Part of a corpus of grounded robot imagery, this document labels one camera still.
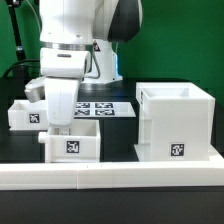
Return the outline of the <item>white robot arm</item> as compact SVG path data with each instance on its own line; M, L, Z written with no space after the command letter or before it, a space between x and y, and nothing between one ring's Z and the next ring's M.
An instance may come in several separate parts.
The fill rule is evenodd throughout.
M48 124L68 135L93 41L125 43L140 30L141 0L40 0L40 72Z

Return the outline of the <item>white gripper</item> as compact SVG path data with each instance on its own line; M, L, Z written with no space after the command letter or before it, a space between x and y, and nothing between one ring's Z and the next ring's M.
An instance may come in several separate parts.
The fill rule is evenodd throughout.
M51 127L70 135L77 95L84 75L91 68L89 51L42 48L41 75L45 77L47 119Z

